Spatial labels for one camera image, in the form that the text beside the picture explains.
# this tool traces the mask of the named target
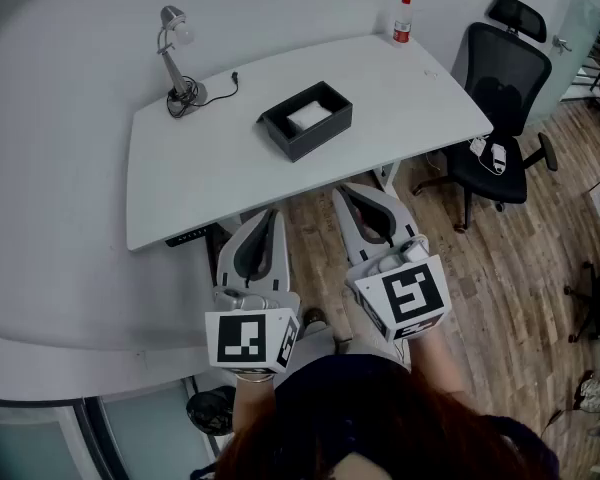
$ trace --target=chair armrest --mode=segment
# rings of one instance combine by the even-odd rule
[[[551,145],[551,141],[549,137],[547,137],[544,133],[539,133],[538,138],[540,139],[540,149],[534,151],[527,158],[524,159],[522,166],[525,169],[528,169],[536,162],[539,162],[544,158],[547,169],[550,171],[558,170],[558,159],[556,158],[556,152],[553,150],[553,146]]]

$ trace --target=door handle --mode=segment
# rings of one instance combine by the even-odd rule
[[[563,51],[568,51],[571,52],[573,51],[571,48],[569,48],[569,46],[567,45],[567,41],[564,39],[560,39],[558,36],[553,36],[553,46],[555,46],[558,49],[558,53],[560,55],[562,55]]]

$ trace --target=mesh backrest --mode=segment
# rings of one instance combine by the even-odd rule
[[[550,73],[549,59],[522,39],[485,23],[469,27],[465,90],[496,131],[522,133]]]
[[[540,43],[547,40],[544,18],[519,0],[494,0],[487,16]]]

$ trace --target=white desk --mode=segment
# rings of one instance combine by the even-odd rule
[[[232,71],[203,80],[209,98],[233,90]],[[169,116],[164,98],[136,112],[127,178],[130,250],[492,130],[413,39],[402,48],[379,36],[345,39],[235,71],[237,95],[181,120]],[[353,103],[351,128],[292,163],[256,120],[321,80]]]

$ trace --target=black tray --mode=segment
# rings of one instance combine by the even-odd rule
[[[287,116],[312,101],[317,101],[332,114],[312,127],[296,133]],[[264,122],[269,137],[285,152],[292,162],[295,162],[349,128],[352,114],[353,105],[350,101],[326,82],[318,82],[316,85],[270,108],[258,118],[258,122]]]

